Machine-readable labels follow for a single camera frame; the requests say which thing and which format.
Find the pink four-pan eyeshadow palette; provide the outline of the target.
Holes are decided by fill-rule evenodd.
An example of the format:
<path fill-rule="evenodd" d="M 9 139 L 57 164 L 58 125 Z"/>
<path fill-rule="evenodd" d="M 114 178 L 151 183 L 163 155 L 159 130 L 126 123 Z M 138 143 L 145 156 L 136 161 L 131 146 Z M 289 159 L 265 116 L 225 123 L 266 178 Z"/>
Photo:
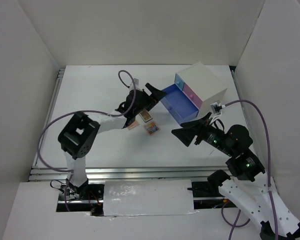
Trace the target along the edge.
<path fill-rule="evenodd" d="M 127 127 L 127 129 L 130 131 L 130 130 L 132 130 L 132 129 L 138 127 L 139 125 L 140 125 L 139 122 L 138 122 L 137 120 L 135 120 L 133 123 L 131 123 L 131 124 Z"/>

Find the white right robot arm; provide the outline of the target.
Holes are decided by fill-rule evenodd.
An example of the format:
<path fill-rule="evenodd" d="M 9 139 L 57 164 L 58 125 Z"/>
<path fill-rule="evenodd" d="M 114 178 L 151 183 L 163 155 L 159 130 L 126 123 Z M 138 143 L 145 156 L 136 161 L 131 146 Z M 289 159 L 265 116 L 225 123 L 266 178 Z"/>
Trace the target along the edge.
<path fill-rule="evenodd" d="M 248 129 L 232 125 L 227 132 L 211 123 L 211 114 L 184 122 L 171 133 L 185 146 L 205 142 L 229 157 L 230 175 L 217 170 L 208 178 L 208 192 L 222 195 L 241 210 L 259 230 L 263 240 L 295 240 L 300 238 L 298 220 L 282 201 L 258 157 L 249 149 L 253 140 Z"/>

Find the purple-blue drawer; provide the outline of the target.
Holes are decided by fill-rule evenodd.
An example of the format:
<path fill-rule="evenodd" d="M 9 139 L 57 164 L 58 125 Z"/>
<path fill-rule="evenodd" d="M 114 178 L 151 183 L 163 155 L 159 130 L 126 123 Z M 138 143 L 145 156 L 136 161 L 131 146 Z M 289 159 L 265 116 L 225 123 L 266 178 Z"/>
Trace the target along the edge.
<path fill-rule="evenodd" d="M 161 103 L 179 125 L 197 117 L 199 109 L 175 84 L 164 88 L 162 91 L 166 93 L 166 96 L 161 99 Z"/>

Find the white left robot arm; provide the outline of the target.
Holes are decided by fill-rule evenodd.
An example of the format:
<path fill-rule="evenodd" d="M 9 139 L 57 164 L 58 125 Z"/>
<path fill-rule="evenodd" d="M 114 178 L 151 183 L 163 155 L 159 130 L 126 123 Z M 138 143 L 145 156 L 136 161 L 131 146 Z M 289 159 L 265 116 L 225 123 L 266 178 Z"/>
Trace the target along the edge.
<path fill-rule="evenodd" d="M 75 112 L 59 134 L 58 141 L 65 153 L 67 169 L 70 170 L 66 183 L 71 195 L 76 199 L 85 198 L 89 191 L 86 155 L 91 150 L 96 136 L 103 132 L 127 128 L 141 111 L 150 111 L 167 95 L 165 91 L 149 83 L 145 87 L 151 92 L 150 95 L 144 90 L 132 89 L 117 109 L 109 115 L 100 116 L 98 120 L 89 118 L 83 111 Z"/>

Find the pink drawer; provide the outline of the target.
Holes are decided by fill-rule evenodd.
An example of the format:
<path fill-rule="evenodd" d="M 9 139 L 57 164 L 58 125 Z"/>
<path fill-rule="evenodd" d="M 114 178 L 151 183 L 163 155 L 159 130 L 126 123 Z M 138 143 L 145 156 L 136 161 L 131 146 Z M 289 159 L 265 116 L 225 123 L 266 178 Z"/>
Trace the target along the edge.
<path fill-rule="evenodd" d="M 182 91 L 190 99 L 190 101 L 197 107 L 197 109 L 200 110 L 203 103 L 201 98 L 186 83 L 184 83 Z"/>

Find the colourful glitter eyeshadow palette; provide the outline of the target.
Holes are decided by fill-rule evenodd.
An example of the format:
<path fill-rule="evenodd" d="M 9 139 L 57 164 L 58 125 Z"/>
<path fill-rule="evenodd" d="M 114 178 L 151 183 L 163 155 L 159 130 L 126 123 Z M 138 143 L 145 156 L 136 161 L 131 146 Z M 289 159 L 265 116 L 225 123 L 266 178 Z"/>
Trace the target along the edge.
<path fill-rule="evenodd" d="M 157 133 L 158 131 L 160 131 L 160 128 L 158 126 L 158 124 L 155 121 L 150 121 L 147 122 L 143 128 L 145 129 L 145 131 L 150 135 L 153 136 L 155 133 Z"/>

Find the long brown eyeshadow palette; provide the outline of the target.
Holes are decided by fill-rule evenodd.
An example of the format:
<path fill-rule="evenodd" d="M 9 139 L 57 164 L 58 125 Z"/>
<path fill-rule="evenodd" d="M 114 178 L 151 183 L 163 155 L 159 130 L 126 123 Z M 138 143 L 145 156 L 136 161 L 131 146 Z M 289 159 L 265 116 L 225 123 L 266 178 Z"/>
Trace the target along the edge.
<path fill-rule="evenodd" d="M 146 109 L 143 109 L 140 113 L 139 113 L 139 116 L 141 117 L 141 119 L 147 123 L 149 122 L 150 120 L 153 119 L 153 117 L 150 115 L 150 113 L 146 110 Z"/>

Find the light blue drawer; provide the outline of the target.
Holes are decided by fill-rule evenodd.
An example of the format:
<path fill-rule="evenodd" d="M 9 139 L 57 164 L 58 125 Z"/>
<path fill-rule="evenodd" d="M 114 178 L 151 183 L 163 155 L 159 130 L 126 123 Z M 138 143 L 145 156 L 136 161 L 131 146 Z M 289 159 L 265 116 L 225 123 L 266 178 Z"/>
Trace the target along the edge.
<path fill-rule="evenodd" d="M 182 91 L 184 88 L 183 79 L 176 73 L 174 77 L 174 84 Z"/>

